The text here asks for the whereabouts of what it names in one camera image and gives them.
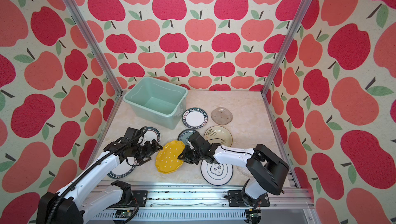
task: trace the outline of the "plate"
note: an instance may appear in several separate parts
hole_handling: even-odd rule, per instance
[[[201,162],[201,173],[205,180],[212,185],[224,185],[230,182],[234,170],[231,164],[208,164]]]
[[[179,136],[177,137],[177,140],[181,140],[185,145],[190,145],[190,142],[187,142],[187,139],[196,131],[195,129],[185,129],[182,132],[180,132]]]
[[[133,157],[128,157],[128,162],[131,165],[136,165],[136,159]],[[109,173],[107,173],[107,176],[113,179],[119,179],[128,176],[135,167],[131,167],[126,163],[126,159],[121,162],[116,168],[112,169]]]
[[[220,143],[226,147],[230,147],[232,145],[232,135],[230,131],[221,126],[213,126],[206,130],[204,139],[210,144]]]
[[[161,173],[168,174],[176,171],[183,161],[177,157],[183,152],[185,145],[181,141],[172,141],[166,143],[164,149],[161,150],[155,159],[155,167]]]
[[[207,122],[207,114],[201,108],[190,108],[181,118],[187,128],[202,128]]]

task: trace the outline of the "yellow plate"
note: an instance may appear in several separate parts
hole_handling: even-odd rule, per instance
[[[155,167],[157,170],[164,174],[176,171],[183,164],[183,161],[177,157],[183,152],[184,147],[185,145],[181,141],[174,140],[166,143],[164,149],[156,157]]]

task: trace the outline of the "green plastic bin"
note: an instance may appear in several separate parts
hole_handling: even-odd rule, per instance
[[[174,129],[186,111],[187,94],[185,87],[144,77],[124,95],[124,101],[138,117]]]

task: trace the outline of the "beige plate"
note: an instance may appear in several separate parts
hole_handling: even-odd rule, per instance
[[[204,139],[210,144],[220,143],[226,147],[230,147],[232,145],[232,135],[230,131],[221,126],[213,126],[206,130]]]
[[[181,141],[174,140],[166,143],[164,149],[156,157],[155,167],[157,170],[164,174],[176,171],[183,164],[183,161],[177,157],[183,152],[184,147],[185,145]]]

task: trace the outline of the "wallpaper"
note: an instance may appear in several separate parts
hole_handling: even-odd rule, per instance
[[[396,0],[313,2],[270,110],[322,224],[395,223]]]
[[[122,88],[152,76],[191,90],[261,90],[301,0],[86,0]],[[318,16],[313,3],[307,27]],[[289,54],[294,59],[294,46]]]
[[[25,224],[85,168],[116,96],[62,0],[0,9],[0,223]]]

